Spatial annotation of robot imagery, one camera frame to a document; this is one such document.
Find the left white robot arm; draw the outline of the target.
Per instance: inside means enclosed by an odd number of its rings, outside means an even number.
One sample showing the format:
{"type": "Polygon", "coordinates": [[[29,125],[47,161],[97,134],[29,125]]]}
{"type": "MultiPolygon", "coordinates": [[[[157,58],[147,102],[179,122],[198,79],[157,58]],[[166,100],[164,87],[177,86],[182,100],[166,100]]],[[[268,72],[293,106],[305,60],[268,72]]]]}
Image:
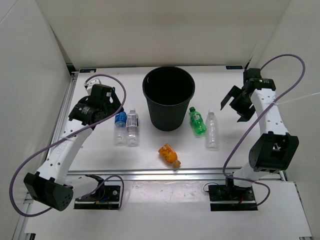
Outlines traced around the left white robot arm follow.
{"type": "Polygon", "coordinates": [[[66,178],[95,127],[124,110],[124,101],[118,99],[115,88],[101,84],[96,75],[86,80],[84,87],[88,94],[71,110],[60,140],[50,146],[47,160],[35,173],[27,173],[23,180],[33,200],[58,211],[65,210],[76,198],[103,198],[105,181],[101,177],[89,174],[74,182],[67,182],[66,178]]]}

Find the green plastic bottle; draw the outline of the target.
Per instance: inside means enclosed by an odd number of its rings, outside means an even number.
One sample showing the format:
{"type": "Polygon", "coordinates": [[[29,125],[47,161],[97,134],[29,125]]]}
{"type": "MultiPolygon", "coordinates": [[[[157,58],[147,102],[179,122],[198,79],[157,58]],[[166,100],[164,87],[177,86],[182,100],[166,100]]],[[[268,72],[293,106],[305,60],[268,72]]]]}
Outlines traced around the green plastic bottle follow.
{"type": "Polygon", "coordinates": [[[189,108],[189,116],[194,133],[197,136],[204,135],[207,131],[207,127],[204,123],[202,115],[192,106],[189,108]]]}

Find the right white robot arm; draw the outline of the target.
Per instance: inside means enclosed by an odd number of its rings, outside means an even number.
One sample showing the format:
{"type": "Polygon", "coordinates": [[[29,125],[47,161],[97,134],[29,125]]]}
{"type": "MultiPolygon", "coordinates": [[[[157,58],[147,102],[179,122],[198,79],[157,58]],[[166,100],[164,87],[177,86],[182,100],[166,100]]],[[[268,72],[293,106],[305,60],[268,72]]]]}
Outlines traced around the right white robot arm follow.
{"type": "Polygon", "coordinates": [[[276,86],[272,79],[263,78],[258,68],[243,72],[243,87],[233,86],[221,101],[229,104],[247,122],[256,114],[260,137],[248,154],[248,163],[225,180],[224,193],[230,200],[238,199],[243,191],[261,177],[286,170],[299,146],[297,136],[285,127],[275,104],[276,86]]]}

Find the clear unlabelled plastic bottle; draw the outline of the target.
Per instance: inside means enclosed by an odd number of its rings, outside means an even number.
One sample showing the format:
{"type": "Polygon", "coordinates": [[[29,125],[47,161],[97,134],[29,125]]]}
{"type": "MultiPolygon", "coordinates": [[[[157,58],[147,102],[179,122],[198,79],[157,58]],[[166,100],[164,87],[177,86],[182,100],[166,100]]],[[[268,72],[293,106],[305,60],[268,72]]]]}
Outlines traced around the clear unlabelled plastic bottle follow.
{"type": "Polygon", "coordinates": [[[210,151],[217,151],[219,148],[219,125],[215,113],[208,111],[206,121],[205,147],[210,151]]]}

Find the blue label clear bottle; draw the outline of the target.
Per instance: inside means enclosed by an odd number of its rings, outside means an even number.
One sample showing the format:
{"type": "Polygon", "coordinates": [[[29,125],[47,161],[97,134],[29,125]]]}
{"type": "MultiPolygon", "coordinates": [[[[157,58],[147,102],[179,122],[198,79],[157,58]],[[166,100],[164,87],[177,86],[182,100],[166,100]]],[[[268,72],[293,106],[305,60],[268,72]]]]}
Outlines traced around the blue label clear bottle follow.
{"type": "Polygon", "coordinates": [[[114,120],[114,144],[123,146],[127,141],[127,114],[125,111],[118,113],[114,120]]]}

